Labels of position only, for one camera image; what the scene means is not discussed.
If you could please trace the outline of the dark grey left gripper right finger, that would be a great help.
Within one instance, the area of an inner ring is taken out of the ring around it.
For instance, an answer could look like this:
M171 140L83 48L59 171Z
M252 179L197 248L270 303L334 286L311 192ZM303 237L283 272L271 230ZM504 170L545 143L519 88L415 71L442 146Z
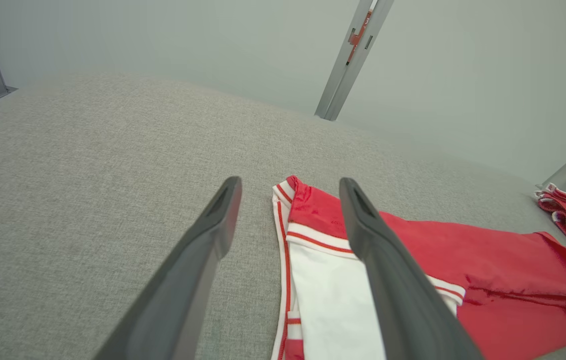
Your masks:
M365 264L388 360L482 360L401 239L353 178L339 182L345 230Z

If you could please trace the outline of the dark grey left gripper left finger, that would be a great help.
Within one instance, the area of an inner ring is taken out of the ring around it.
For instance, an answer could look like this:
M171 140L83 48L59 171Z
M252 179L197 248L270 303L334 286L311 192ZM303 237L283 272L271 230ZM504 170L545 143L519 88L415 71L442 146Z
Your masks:
M96 360L193 360L219 262L228 254L242 180L226 178L95 355Z

